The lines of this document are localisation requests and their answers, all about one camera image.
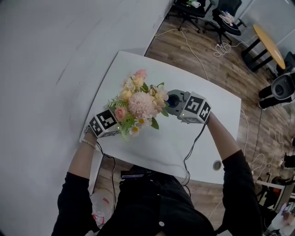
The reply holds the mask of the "white items on chair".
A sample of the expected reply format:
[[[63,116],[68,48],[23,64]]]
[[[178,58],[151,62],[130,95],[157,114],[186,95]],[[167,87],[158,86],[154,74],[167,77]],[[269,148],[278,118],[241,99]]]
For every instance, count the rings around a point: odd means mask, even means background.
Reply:
[[[223,20],[223,22],[229,24],[230,26],[234,23],[234,17],[228,11],[221,11],[219,17]]]

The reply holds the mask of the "person's black clothing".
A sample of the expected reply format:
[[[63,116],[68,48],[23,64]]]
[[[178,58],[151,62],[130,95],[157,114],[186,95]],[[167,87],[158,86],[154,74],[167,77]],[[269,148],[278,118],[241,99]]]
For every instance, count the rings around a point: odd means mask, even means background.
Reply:
[[[85,236],[90,231],[97,236],[216,236],[225,230],[232,236],[261,236],[253,177],[242,151],[223,165],[225,212],[217,230],[194,208],[180,182],[163,173],[122,181],[115,212],[99,229],[92,216],[89,180],[67,173],[52,236]]]

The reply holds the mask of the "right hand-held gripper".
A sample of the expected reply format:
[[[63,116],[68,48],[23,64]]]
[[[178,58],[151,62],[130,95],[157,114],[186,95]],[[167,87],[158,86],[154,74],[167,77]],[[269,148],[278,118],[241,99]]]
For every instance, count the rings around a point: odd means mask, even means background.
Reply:
[[[177,107],[166,108],[170,115],[174,115],[181,122],[187,124],[205,124],[211,112],[211,105],[207,99],[194,92],[184,92],[181,90],[171,90],[168,96],[175,94],[179,97]]]

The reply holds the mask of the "person's right forearm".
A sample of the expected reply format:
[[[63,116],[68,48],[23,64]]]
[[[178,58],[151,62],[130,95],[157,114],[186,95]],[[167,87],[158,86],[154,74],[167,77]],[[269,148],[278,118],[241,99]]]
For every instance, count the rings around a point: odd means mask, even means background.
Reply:
[[[207,127],[222,160],[227,159],[241,150],[230,132],[212,112],[208,117]]]

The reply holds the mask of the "gray and black round machine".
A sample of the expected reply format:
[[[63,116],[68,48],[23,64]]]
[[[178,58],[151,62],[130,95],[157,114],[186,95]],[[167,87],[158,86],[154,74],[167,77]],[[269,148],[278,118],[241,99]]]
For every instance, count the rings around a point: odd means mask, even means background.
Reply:
[[[259,92],[259,107],[265,110],[295,99],[295,71],[284,73]]]

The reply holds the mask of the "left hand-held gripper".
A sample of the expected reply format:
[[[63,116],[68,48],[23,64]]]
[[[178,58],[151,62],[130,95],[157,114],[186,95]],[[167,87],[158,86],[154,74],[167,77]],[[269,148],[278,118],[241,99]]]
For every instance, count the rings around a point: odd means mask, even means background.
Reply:
[[[96,138],[102,138],[121,133],[121,126],[114,114],[110,110],[105,110],[90,120],[85,131],[92,133]]]

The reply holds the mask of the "black office chair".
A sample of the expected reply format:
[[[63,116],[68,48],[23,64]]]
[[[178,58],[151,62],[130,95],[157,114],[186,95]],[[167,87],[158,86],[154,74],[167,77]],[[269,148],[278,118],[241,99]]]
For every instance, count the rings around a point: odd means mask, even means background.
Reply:
[[[238,23],[234,23],[232,26],[229,24],[226,24],[223,22],[223,20],[219,17],[219,14],[221,11],[228,11],[233,17],[236,15],[236,12],[238,8],[242,5],[241,0],[218,0],[218,5],[215,9],[212,11],[213,21],[215,21],[217,24],[214,24],[211,21],[205,22],[205,27],[203,29],[203,33],[206,33],[207,31],[211,32],[217,32],[219,36],[220,44],[222,43],[222,37],[226,38],[228,40],[228,43],[231,45],[232,40],[226,35],[226,33],[229,33],[231,35],[235,36],[241,36],[242,33],[239,29],[241,25],[244,27],[247,27],[247,25],[239,18]]]
[[[197,33],[200,33],[201,29],[197,25],[198,20],[204,18],[210,8],[216,5],[216,0],[209,0],[209,6],[207,8],[205,8],[207,0],[197,0],[201,3],[201,6],[198,8],[186,5],[187,1],[188,0],[173,0],[171,8],[176,10],[177,13],[167,13],[165,19],[169,19],[170,17],[182,18],[183,20],[178,27],[179,31],[182,29],[182,25],[187,21],[196,28]]]

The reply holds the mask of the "person's left forearm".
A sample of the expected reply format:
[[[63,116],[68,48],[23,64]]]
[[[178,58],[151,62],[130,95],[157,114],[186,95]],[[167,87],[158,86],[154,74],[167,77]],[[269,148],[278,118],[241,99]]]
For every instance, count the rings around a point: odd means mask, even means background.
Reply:
[[[83,141],[80,143],[80,146],[71,161],[70,167],[68,169],[69,173],[86,179],[90,178],[96,141],[97,139],[93,134],[85,134]]]

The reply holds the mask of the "black chest device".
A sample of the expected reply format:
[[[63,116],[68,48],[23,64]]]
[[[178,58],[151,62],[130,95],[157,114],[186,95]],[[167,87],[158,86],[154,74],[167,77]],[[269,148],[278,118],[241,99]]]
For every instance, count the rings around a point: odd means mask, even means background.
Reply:
[[[150,170],[129,170],[121,171],[121,179],[138,179],[150,175],[152,171]]]

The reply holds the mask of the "pink flower bouquet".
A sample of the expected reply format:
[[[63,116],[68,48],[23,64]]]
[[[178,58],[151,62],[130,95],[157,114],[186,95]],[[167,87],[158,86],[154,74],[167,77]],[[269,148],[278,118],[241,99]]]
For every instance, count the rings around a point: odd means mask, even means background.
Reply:
[[[120,94],[111,98],[106,105],[121,126],[121,136],[126,142],[130,137],[138,136],[145,127],[158,130],[158,114],[169,116],[168,92],[164,83],[147,85],[146,77],[144,69],[128,76]]]

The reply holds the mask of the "wooden round table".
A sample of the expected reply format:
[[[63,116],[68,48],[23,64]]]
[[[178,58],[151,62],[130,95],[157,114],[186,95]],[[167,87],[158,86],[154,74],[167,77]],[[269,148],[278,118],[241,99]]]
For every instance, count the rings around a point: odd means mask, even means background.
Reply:
[[[247,47],[244,51],[241,52],[242,59],[245,62],[246,66],[250,69],[250,71],[257,72],[258,69],[260,69],[261,67],[265,66],[266,64],[274,60],[276,64],[281,69],[284,70],[286,68],[284,59],[279,49],[277,48],[276,44],[273,42],[273,40],[258,25],[254,24],[253,29],[258,38],[249,47]],[[261,53],[259,53],[257,56],[252,57],[249,53],[259,43],[262,43],[265,49]],[[266,53],[269,53],[270,56],[267,59],[263,60],[261,63],[257,64],[256,61],[260,59]]]

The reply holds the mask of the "clear plastic bag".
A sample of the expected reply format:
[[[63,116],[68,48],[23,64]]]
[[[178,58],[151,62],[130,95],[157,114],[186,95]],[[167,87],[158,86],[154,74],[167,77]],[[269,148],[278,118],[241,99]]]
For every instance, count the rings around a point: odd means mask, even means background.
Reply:
[[[98,227],[102,227],[111,217],[113,211],[113,195],[106,189],[99,189],[90,196],[92,216]]]

